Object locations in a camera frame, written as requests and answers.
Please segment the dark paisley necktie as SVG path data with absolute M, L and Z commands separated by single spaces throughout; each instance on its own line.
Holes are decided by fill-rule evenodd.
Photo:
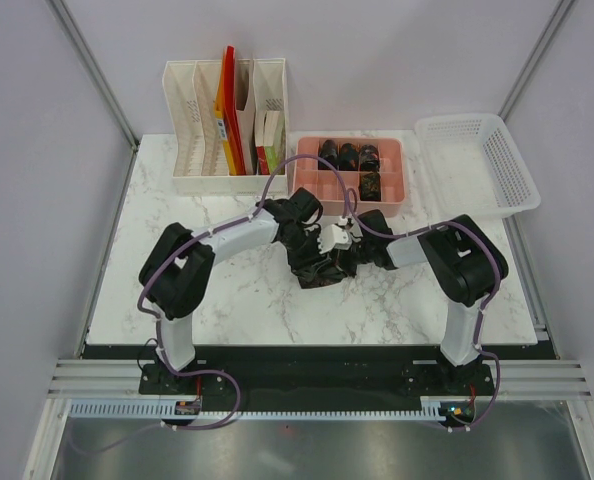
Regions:
M 313 265 L 305 266 L 292 273 L 302 289 L 323 288 L 356 276 L 356 267 L 344 264 L 338 259 L 326 258 Z

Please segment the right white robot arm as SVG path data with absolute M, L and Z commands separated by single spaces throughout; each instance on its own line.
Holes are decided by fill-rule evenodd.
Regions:
M 471 381 L 468 365 L 482 355 L 484 311 L 508 276 L 500 250 L 468 215 L 426 230 L 397 236 L 381 211 L 358 216 L 360 240 L 348 250 L 350 264 L 374 264 L 392 271 L 415 264 L 430 266 L 448 299 L 435 381 L 444 392 L 460 392 Z

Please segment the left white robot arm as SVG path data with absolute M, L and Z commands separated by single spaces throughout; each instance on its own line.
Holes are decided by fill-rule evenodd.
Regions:
M 288 199 L 260 201 L 251 212 L 196 231 L 168 225 L 144 263 L 138 309 L 155 317 L 162 382 L 185 393 L 196 382 L 192 313 L 204 299 L 214 266 L 257 247 L 280 243 L 287 263 L 309 279 L 326 260 L 318 247 L 323 206 L 300 188 Z

